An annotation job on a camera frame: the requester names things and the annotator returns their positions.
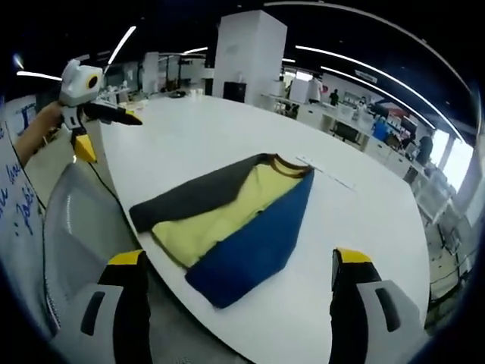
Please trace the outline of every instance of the white cabinet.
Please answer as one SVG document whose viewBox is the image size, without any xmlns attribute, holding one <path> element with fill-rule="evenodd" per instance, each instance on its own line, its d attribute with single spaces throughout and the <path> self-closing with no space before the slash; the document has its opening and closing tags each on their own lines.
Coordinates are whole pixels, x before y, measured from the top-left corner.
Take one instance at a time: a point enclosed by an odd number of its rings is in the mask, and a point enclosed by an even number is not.
<svg viewBox="0 0 485 364">
<path fill-rule="evenodd" d="M 322 130 L 324 121 L 324 111 L 319 106 L 300 105 L 296 120 L 303 124 Z"/>
<path fill-rule="evenodd" d="M 411 162 L 399 153 L 391 152 L 387 159 L 386 167 L 400 178 L 404 178 L 409 167 L 411 167 Z"/>
<path fill-rule="evenodd" d="M 391 148 L 383 142 L 369 138 L 369 141 L 365 147 L 365 154 L 369 155 L 372 159 L 375 159 L 382 165 L 386 165 L 387 159 L 391 154 Z"/>
</svg>

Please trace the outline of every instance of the ceiling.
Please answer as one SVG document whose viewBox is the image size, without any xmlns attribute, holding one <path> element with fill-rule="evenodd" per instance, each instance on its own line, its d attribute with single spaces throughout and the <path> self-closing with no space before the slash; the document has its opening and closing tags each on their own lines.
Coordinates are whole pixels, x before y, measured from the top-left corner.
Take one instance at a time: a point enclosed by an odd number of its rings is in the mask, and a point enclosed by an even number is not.
<svg viewBox="0 0 485 364">
<path fill-rule="evenodd" d="M 380 88 L 423 115 L 436 116 L 420 99 L 382 75 L 295 46 L 323 49 L 372 65 L 408 84 L 448 118 L 460 121 L 462 129 L 468 132 L 462 130 L 465 139 L 474 143 L 475 113 L 470 93 L 462 82 L 422 44 L 360 14 L 320 6 L 264 7 L 264 2 L 254 0 L 139 0 L 129 8 L 120 8 L 120 2 L 114 0 L 86 0 L 82 6 L 72 8 L 66 8 L 65 3 L 47 3 L 34 5 L 20 15 L 12 14 L 14 25 L 7 26 L 14 40 L 10 50 L 21 55 L 27 71 L 60 75 L 69 59 L 84 54 L 91 55 L 87 63 L 96 62 L 96 54 L 112 50 L 131 25 L 138 28 L 117 61 L 140 59 L 147 51 L 184 52 L 203 46 L 209 47 L 211 57 L 221 16 L 263 8 L 288 26 L 285 57 L 295 59 L 297 66 L 319 71 L 324 65 L 353 75 L 359 69 L 376 76 Z M 475 90 L 480 76 L 480 58 L 475 56 L 480 44 L 478 11 L 443 4 L 424 7 L 418 2 L 336 3 L 385 18 L 424 39 Z M 52 86 L 52 82 L 12 77 L 9 86 L 8 95 L 13 98 L 41 91 Z M 439 124 L 439 118 L 432 120 Z"/>
</svg>

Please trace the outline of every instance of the blue object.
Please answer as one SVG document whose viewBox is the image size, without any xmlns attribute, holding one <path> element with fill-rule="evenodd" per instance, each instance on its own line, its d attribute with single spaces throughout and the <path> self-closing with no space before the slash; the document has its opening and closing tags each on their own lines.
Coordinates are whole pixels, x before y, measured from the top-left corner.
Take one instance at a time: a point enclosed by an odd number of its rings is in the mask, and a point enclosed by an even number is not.
<svg viewBox="0 0 485 364">
<path fill-rule="evenodd" d="M 187 282 L 223 309 L 283 269 L 295 249 L 314 171 L 247 225 L 216 244 L 186 273 Z"/>
<path fill-rule="evenodd" d="M 383 142 L 386 140 L 388 134 L 387 124 L 385 121 L 376 121 L 374 124 L 374 131 L 372 136 L 377 140 Z"/>
</svg>

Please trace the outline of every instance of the whiteboard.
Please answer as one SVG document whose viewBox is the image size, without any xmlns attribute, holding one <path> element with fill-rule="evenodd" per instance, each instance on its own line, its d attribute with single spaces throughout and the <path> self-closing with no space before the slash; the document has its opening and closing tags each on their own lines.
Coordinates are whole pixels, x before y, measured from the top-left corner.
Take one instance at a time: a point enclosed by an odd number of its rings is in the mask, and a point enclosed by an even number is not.
<svg viewBox="0 0 485 364">
<path fill-rule="evenodd" d="M 24 315 L 48 338 L 42 215 L 0 115 L 0 264 Z"/>
</svg>

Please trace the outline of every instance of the table surface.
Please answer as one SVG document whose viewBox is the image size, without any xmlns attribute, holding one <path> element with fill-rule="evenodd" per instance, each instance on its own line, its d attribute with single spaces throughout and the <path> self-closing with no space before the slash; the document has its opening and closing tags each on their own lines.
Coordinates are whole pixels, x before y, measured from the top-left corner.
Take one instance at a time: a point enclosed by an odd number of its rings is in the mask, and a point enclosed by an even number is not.
<svg viewBox="0 0 485 364">
<path fill-rule="evenodd" d="M 216 310 L 151 234 L 137 234 L 157 272 L 215 336 L 257 364 L 328 362 L 330 286 L 336 246 L 368 254 L 395 281 L 424 324 L 430 271 L 424 229 L 409 186 L 367 155 L 273 112 L 209 96 L 149 101 L 141 127 L 101 125 L 108 169 L 124 212 L 200 175 L 261 153 L 321 170 L 298 243 L 284 270 Z M 337 182 L 344 181 L 353 190 Z"/>
</svg>

